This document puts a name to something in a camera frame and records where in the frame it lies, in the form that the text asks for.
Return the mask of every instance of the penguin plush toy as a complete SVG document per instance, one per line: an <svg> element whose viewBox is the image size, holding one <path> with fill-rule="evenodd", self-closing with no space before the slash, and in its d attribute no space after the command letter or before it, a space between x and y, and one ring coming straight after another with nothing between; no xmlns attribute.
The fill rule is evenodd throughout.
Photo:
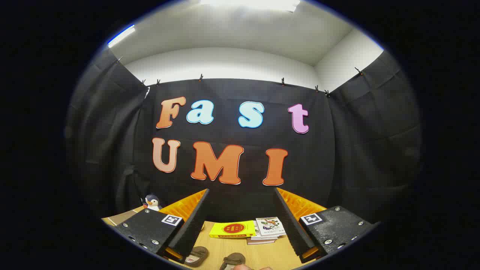
<svg viewBox="0 0 480 270"><path fill-rule="evenodd" d="M155 211L159 211L160 209L162 209L162 207L159 207L158 205L158 198L153 194L147 195L147 197L145 197L145 201L146 203L144 203L144 208Z"/></svg>

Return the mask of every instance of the book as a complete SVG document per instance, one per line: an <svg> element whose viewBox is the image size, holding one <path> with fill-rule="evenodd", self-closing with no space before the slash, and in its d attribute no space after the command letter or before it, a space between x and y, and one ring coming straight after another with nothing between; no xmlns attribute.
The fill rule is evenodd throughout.
<svg viewBox="0 0 480 270"><path fill-rule="evenodd" d="M282 222L280 222L278 217L260 218L256 219L256 221L262 236L278 237L287 234L283 228Z"/></svg>
<svg viewBox="0 0 480 270"><path fill-rule="evenodd" d="M210 231L213 238L240 238L256 236L253 221L215 223Z"/></svg>
<svg viewBox="0 0 480 270"><path fill-rule="evenodd" d="M247 245L258 245L258 244L268 244L268 243L274 243L275 239L271 240L252 240L250 238L247 238Z"/></svg>
<svg viewBox="0 0 480 270"><path fill-rule="evenodd" d="M253 221L253 224L255 225L255 234L256 236L250 237L252 240L275 240L278 239L278 236L262 236L260 233L260 229L258 228L257 221Z"/></svg>

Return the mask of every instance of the ceiling light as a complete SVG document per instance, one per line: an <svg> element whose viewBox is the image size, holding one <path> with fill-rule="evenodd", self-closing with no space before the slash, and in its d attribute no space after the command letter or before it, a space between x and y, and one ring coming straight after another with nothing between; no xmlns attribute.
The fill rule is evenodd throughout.
<svg viewBox="0 0 480 270"><path fill-rule="evenodd" d="M201 5L247 6L253 9L270 9L294 12L300 0L200 0Z"/></svg>
<svg viewBox="0 0 480 270"><path fill-rule="evenodd" d="M111 48L113 45L119 43L122 39L124 39L126 36L130 35L131 33L135 32L135 25L131 25L127 29L123 30L120 34L118 34L116 37L114 37L111 41L108 42L108 47Z"/></svg>

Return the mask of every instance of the red circle label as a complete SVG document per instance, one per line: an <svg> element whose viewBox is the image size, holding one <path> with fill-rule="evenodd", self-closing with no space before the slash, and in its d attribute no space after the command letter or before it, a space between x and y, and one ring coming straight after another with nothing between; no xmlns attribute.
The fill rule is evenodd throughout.
<svg viewBox="0 0 480 270"><path fill-rule="evenodd" d="M226 233L239 233L241 231L245 230L245 226L242 224L234 223L234 224L229 224L225 227L223 227L223 231Z"/></svg>

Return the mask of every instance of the orange letter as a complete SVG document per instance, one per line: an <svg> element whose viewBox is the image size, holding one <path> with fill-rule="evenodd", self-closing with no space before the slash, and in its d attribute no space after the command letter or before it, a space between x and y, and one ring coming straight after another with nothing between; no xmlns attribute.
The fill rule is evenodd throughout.
<svg viewBox="0 0 480 270"><path fill-rule="evenodd" d="M153 164L162 172L173 172L177 166L177 148L180 146L180 142L177 140L168 140L170 146L170 157L168 164L162 162L162 146L165 140L162 138L153 138Z"/></svg>
<svg viewBox="0 0 480 270"><path fill-rule="evenodd" d="M160 120L158 120L158 123L156 123L156 127L166 128L172 126L172 121L170 121L170 115L172 116L172 119L177 117L180 109L178 104L180 104L180 106L183 106L186 102L187 99L185 97L167 99L162 101L162 112L160 113Z"/></svg>
<svg viewBox="0 0 480 270"><path fill-rule="evenodd" d="M269 158L267 177L262 181L264 185L281 185L283 184L282 169L283 159L288 155L284 149L268 149L265 154Z"/></svg>
<svg viewBox="0 0 480 270"><path fill-rule="evenodd" d="M210 180L215 178L223 168L222 176L218 179L224 184L240 184L238 177L240 155L243 153L243 147L238 145L228 145L223 149L218 159L213 153L212 146L207 142L196 142L193 148L197 150L195 160L195 170L192 172L193 179L205 180L207 176L204 174L204 166L207 170Z"/></svg>

